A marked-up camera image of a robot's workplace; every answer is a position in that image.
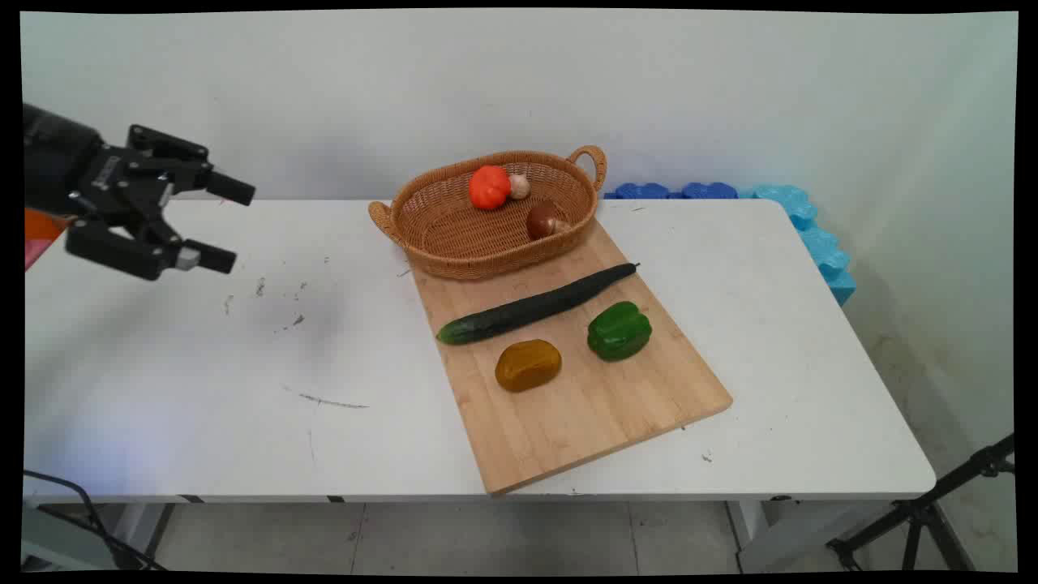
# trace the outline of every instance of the wooden cutting board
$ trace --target wooden cutting board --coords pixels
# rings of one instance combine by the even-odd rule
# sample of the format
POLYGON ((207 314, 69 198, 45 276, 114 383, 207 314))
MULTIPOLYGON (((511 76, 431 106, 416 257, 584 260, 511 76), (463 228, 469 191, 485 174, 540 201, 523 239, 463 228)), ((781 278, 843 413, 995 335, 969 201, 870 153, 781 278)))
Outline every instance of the wooden cutting board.
MULTIPOLYGON (((475 281, 440 278, 416 269, 414 280, 432 339, 456 318, 626 261, 595 221, 582 244, 542 263, 475 281)), ((484 485, 493 495, 713 416, 732 405, 732 397, 636 273, 571 311, 499 337, 459 346, 433 342, 439 347, 484 485), (605 363, 588 347, 588 325, 621 301, 638 306, 653 334, 635 356, 605 363), (562 371, 539 388, 507 392, 494 378, 497 359, 509 345, 531 339, 544 339, 558 349, 562 371)))

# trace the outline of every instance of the blue foam block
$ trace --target blue foam block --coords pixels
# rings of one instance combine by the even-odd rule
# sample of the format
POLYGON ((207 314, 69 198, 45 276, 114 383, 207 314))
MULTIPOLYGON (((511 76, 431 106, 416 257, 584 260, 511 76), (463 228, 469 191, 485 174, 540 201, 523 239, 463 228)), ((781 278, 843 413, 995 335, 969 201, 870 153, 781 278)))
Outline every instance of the blue foam block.
POLYGON ((735 188, 725 183, 688 183, 681 192, 671 195, 671 198, 738 198, 735 188))
POLYGON ((857 283, 854 282, 854 278, 850 276, 850 272, 842 271, 840 275, 828 282, 829 289, 832 291, 832 296, 836 298, 837 303, 840 306, 844 306, 844 303, 850 299, 850 296, 854 294, 857 289, 857 283))
POLYGON ((808 251, 825 281, 831 282, 850 262, 850 256, 840 249, 840 241, 825 229, 813 226, 800 231, 800 239, 808 246, 808 251))
POLYGON ((666 198, 670 195, 666 187, 657 183, 636 185, 634 183, 624 183, 617 187, 617 192, 612 196, 605 195, 606 198, 666 198))
POLYGON ((818 207, 808 200, 808 193, 792 185, 757 185, 741 195, 743 198, 769 198, 783 205, 797 230, 814 224, 818 207))

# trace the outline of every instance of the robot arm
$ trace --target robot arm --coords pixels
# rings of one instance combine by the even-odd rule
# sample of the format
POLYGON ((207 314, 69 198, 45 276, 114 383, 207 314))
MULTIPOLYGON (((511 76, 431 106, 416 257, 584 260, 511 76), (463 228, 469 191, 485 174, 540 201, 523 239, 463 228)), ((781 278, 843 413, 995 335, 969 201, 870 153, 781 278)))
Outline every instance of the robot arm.
POLYGON ((25 205, 76 217, 70 253, 152 280, 170 267, 230 272, 233 251, 182 239, 162 217, 169 197, 186 190, 252 201, 255 188, 218 172, 206 146, 135 124, 117 147, 91 128, 24 103, 22 134, 25 205))

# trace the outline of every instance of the mushroom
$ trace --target mushroom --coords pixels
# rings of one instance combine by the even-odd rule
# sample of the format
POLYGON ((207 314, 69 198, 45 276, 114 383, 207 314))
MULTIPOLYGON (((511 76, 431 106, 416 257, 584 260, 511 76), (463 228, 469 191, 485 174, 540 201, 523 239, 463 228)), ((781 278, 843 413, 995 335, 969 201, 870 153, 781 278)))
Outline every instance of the mushroom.
POLYGON ((550 200, 538 202, 526 215, 526 231, 534 241, 568 228, 568 222, 555 217, 555 205, 550 200))

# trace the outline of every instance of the fake vegetable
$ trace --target fake vegetable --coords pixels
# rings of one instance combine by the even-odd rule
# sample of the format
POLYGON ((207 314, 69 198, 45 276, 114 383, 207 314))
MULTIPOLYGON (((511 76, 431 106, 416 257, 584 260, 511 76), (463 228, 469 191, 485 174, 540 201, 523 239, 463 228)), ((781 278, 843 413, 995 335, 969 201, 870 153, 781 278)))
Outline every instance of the fake vegetable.
POLYGON ((649 318, 634 303, 617 303, 588 326, 588 346, 603 361, 621 361, 641 351, 652 336, 649 318))
POLYGON ((542 295, 463 316, 444 325, 436 338, 448 345, 462 345, 525 327, 586 303, 612 282, 634 273, 637 266, 613 266, 542 295))
POLYGON ((563 368, 563 356, 547 341, 524 341, 504 350, 494 377, 510 392, 524 392, 550 382, 563 368))
POLYGON ((472 204, 486 211, 504 204, 511 192, 512 180, 500 166, 482 166, 468 182, 468 197, 472 204))
POLYGON ((529 195, 529 180, 526 179, 526 174, 510 174, 509 182, 512 183, 510 197, 521 200, 529 195))
POLYGON ((550 200, 538 202, 526 215, 526 231, 534 241, 566 230, 570 224, 555 217, 555 205, 550 200))

